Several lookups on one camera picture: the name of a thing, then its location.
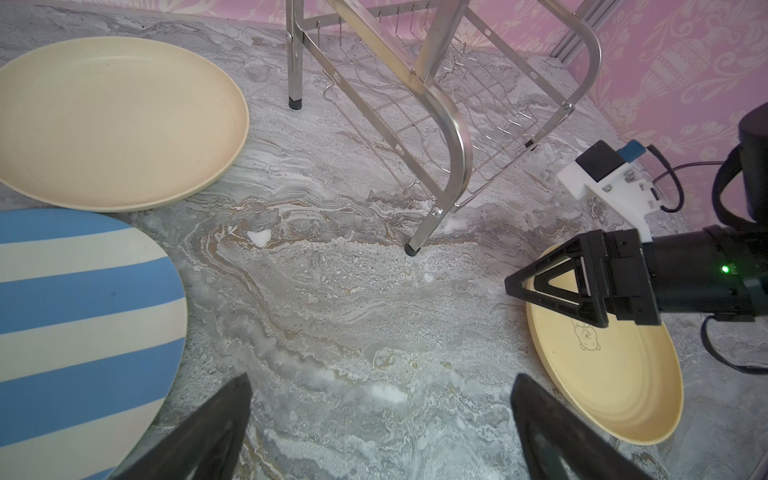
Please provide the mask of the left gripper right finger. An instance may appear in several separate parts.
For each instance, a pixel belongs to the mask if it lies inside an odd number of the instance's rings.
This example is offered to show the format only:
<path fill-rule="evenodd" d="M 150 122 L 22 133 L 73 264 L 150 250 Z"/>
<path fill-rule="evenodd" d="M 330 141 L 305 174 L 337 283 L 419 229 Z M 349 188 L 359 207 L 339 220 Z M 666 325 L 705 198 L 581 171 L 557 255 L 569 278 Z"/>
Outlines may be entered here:
<path fill-rule="evenodd" d="M 511 409 L 532 479 L 647 479 L 527 374 L 516 376 Z"/>

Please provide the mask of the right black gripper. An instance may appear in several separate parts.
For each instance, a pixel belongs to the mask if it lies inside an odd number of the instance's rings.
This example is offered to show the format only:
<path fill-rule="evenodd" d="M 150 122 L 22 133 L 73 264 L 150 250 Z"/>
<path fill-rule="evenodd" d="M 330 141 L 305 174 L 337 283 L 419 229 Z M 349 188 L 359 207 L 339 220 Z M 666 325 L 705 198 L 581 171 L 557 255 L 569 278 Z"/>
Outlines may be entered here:
<path fill-rule="evenodd" d="M 661 324 L 635 229 L 579 234 L 508 276 L 504 288 L 526 304 L 533 328 L 606 328 L 608 311 L 636 325 Z"/>

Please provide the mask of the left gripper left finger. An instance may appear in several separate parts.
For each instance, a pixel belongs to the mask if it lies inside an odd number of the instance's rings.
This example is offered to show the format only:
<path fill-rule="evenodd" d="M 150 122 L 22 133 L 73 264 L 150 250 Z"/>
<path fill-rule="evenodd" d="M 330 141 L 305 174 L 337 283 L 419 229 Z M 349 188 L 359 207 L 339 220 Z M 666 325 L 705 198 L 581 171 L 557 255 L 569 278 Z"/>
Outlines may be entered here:
<path fill-rule="evenodd" d="M 250 419 L 252 387 L 242 373 L 221 387 L 119 479 L 231 479 Z"/>

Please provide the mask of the yellow plate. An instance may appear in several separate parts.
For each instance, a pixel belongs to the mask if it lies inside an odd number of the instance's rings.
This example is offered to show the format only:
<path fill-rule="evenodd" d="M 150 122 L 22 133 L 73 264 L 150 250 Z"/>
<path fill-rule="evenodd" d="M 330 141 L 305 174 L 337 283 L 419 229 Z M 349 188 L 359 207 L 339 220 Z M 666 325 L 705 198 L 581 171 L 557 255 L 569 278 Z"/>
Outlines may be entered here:
<path fill-rule="evenodd" d="M 565 399 L 605 432 L 658 444 L 677 428 L 684 405 L 680 362 L 664 325 L 608 316 L 602 329 L 528 303 L 536 353 Z"/>

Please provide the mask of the chrome wire dish rack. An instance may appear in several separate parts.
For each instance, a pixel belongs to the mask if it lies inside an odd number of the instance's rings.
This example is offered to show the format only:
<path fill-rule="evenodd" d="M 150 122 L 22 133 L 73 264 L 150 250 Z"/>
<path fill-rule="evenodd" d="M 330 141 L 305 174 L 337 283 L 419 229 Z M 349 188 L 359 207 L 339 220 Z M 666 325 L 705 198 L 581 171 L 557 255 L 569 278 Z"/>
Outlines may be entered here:
<path fill-rule="evenodd" d="M 602 63 L 587 30 L 587 76 L 561 90 L 466 1 L 334 1 L 314 17 L 289 1 L 285 24 L 290 107 L 302 106 L 310 55 L 328 81 L 325 101 L 402 190 L 431 202 L 405 243 L 410 256 L 574 112 Z"/>

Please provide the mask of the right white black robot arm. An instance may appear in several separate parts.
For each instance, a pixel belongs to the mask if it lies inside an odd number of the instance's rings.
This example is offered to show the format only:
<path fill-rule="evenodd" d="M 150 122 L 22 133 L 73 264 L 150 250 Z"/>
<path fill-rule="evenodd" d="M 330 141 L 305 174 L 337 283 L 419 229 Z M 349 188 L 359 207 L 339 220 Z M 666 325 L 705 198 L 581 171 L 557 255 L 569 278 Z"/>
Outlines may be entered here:
<path fill-rule="evenodd" d="M 718 224 L 643 242 L 635 229 L 583 233 L 508 276 L 508 295 L 597 328 L 655 326 L 663 313 L 752 321 L 767 313 L 767 107 L 738 124 L 712 187 Z"/>

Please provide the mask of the blue striped plate rear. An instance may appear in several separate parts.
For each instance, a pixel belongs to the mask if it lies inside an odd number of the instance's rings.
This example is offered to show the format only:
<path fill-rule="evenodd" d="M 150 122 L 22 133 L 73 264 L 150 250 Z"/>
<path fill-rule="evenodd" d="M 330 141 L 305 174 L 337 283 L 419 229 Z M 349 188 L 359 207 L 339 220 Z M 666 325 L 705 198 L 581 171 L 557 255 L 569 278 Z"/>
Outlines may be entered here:
<path fill-rule="evenodd" d="M 1 475 L 104 479 L 176 377 L 187 302 L 166 252 L 114 218 L 1 216 Z"/>

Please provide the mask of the cream plate back left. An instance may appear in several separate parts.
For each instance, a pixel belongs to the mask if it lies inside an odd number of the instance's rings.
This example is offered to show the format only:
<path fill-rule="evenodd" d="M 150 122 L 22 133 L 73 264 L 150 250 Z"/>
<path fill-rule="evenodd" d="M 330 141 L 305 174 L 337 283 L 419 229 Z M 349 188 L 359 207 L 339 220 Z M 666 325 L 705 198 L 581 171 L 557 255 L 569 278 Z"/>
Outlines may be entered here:
<path fill-rule="evenodd" d="M 234 163 L 249 127 L 226 72 L 160 41 L 67 40 L 1 69 L 1 181 L 56 206 L 129 212 L 187 198 Z"/>

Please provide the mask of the right aluminium corner post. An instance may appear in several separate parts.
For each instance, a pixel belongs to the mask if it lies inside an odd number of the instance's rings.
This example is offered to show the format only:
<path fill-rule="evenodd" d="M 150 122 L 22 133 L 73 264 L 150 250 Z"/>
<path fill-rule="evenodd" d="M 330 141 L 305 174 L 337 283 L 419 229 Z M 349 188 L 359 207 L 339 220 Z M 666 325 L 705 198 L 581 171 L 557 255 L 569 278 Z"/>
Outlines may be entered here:
<path fill-rule="evenodd" d="M 622 4 L 621 0 L 584 0 L 575 7 L 567 1 L 557 1 L 555 18 L 566 28 L 566 33 L 550 52 L 551 58 L 568 65 L 587 45 L 587 30 L 597 37 L 598 29 L 604 25 Z"/>

